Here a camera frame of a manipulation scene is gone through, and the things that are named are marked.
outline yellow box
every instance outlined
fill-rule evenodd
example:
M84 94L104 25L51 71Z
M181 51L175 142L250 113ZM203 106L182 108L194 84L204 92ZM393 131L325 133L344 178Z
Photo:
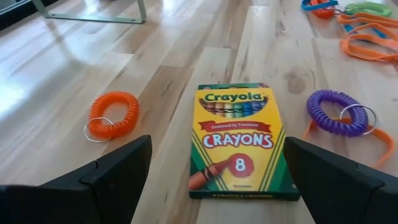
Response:
M192 198L299 199L282 153L285 131L274 94L257 84L197 90L189 179Z

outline orange coiled keychain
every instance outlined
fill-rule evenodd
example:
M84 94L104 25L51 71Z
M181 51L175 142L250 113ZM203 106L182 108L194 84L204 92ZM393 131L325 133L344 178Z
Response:
M325 3L327 0L311 0L311 5L316 6L317 4ZM335 15L335 7L330 6L328 9L317 9L312 11L320 19L331 19Z
M127 113L124 116L124 119L122 121L118 121L115 124L103 117L107 107L113 103L123 103L128 106ZM120 137L134 129L138 120L138 112L139 104L135 96L123 91L112 91L103 96L100 96L95 100L90 109L90 120L86 125L88 125L90 133L97 138L111 139L115 137ZM101 124L101 119L107 120L111 125Z

